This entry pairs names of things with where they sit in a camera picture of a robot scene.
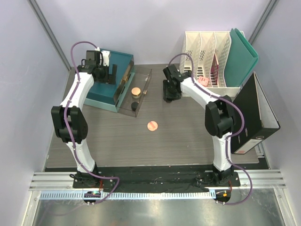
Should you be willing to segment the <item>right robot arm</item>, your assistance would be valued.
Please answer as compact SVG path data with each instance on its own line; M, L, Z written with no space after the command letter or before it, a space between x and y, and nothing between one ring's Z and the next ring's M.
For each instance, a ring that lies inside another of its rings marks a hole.
M195 81L191 71L180 73L175 65L169 65L163 73L166 77L163 80L163 99L166 102L179 100L185 93L204 108L205 128L214 144L212 182L218 186L225 185L234 175L230 136L234 134L237 107L229 96L219 96Z

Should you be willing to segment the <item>teal drawer organizer box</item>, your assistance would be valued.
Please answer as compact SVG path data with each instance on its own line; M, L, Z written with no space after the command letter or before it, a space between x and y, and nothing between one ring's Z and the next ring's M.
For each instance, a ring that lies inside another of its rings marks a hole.
M101 50L100 80L95 82L84 104L117 113L133 78L134 56Z

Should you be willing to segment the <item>clear smoky drawer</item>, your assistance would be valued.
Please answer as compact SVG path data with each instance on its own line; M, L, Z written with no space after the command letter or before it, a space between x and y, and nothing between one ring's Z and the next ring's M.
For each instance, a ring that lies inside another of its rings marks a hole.
M116 105L119 96L125 90L125 85L129 80L130 73L134 66L134 56L131 54L120 53L113 57L113 64L117 66L115 93L113 95L114 104Z
M143 103L143 99L146 96L149 83L151 81L152 76L152 70L141 67L141 66L134 66L131 73L128 82L125 85L125 90L123 93L119 96L119 103L117 104L117 112L123 115L131 116L131 117L137 117L139 110L141 108L141 105ZM141 89L141 96L139 98L132 98L131 95L131 89L134 87L139 87ZM138 108L134 112L131 109L131 103L132 102L138 102Z

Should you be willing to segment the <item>gold lid cream jar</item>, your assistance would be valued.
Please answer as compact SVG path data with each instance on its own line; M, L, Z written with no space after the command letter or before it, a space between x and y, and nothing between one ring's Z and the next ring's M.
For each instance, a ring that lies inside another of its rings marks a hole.
M134 87L131 89L131 95L132 98L139 98L141 96L142 92L139 87Z

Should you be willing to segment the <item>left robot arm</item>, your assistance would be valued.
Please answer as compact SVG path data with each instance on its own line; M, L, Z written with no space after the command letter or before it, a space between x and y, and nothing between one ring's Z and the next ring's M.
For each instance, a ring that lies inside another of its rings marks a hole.
M88 125L82 108L96 82L108 83L114 77L109 74L110 56L109 51L99 48L87 51L84 63L75 69L67 96L59 106L51 109L55 134L69 147L77 164L77 172L71 174L71 178L91 188L97 187L101 179L87 145Z

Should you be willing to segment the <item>black round cap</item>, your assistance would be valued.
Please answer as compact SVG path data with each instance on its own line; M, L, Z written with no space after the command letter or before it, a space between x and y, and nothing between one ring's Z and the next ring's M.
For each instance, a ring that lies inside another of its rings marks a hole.
M138 105L139 105L138 102L132 102L131 103L131 109L132 109L132 111L135 112L137 110L137 108L138 108Z

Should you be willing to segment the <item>round pink compact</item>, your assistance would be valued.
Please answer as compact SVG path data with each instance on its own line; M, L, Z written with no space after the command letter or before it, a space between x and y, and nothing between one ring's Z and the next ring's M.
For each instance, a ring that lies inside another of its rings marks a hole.
M149 131L156 131L156 130L158 129L158 124L157 124L157 122L155 122L155 121L150 121L150 122L148 122L148 124L147 124L147 129L148 129Z

